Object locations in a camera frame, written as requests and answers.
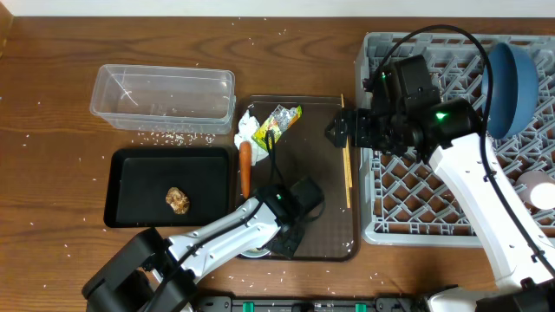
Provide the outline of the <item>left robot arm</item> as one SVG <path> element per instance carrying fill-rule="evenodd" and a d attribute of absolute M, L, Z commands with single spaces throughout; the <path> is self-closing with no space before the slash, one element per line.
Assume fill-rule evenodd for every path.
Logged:
<path fill-rule="evenodd" d="M 234 257 L 268 249 L 293 257 L 322 204 L 304 178 L 258 188 L 236 211 L 196 231 L 164 238 L 154 228 L 129 240 L 82 288 L 88 311 L 183 311 L 198 283 Z"/>

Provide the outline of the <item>brown food scrap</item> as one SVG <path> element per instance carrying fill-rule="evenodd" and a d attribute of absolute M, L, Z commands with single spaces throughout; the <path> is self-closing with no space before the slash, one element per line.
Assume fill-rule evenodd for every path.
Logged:
<path fill-rule="evenodd" d="M 171 187 L 166 195 L 166 203 L 178 215 L 186 214 L 190 209 L 190 200 L 187 195 L 177 187 Z"/>

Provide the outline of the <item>dark blue plate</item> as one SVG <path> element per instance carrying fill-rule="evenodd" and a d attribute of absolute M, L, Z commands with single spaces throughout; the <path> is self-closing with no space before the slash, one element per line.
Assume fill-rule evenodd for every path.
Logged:
<path fill-rule="evenodd" d="M 539 78 L 528 53 L 515 45 L 497 44 L 488 55 L 493 70 L 493 95 L 487 131 L 497 139 L 526 129 L 539 98 Z"/>

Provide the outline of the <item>pink cup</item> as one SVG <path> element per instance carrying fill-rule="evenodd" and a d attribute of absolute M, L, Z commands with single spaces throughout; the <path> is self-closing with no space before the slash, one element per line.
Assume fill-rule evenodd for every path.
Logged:
<path fill-rule="evenodd" d="M 554 208 L 554 179 L 545 172 L 523 173 L 516 182 L 525 189 L 519 193 L 521 200 L 540 210 Z"/>

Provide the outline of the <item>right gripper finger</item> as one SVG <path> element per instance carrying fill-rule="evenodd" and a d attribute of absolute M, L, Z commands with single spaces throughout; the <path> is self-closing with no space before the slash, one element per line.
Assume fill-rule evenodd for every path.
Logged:
<path fill-rule="evenodd" d="M 343 131 L 327 127 L 324 135 L 334 147 L 345 148 L 347 146 L 347 135 Z"/>
<path fill-rule="evenodd" d="M 346 111 L 340 110 L 335 114 L 333 120 L 326 127 L 326 130 L 346 130 L 347 129 L 346 117 L 347 117 Z"/>

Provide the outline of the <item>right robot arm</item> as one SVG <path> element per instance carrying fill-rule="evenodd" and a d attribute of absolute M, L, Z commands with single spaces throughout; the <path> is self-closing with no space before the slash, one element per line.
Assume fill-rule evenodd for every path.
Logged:
<path fill-rule="evenodd" d="M 552 311 L 554 247 L 530 216 L 480 133 L 468 101 L 442 101 L 423 56 L 379 70 L 369 109 L 343 109 L 325 128 L 336 146 L 403 155 L 414 148 L 454 195 L 486 252 L 495 292 L 449 287 L 420 301 L 428 311 Z"/>

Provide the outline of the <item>light blue rice bowl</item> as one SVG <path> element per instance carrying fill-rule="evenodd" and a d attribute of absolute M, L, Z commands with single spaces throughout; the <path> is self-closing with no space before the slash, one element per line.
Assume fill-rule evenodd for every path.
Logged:
<path fill-rule="evenodd" d="M 246 258 L 260 258 L 260 257 L 268 256 L 270 253 L 271 252 L 266 248 L 263 248 L 263 249 L 254 248 L 254 249 L 249 249 L 242 252 L 240 256 L 246 257 Z"/>

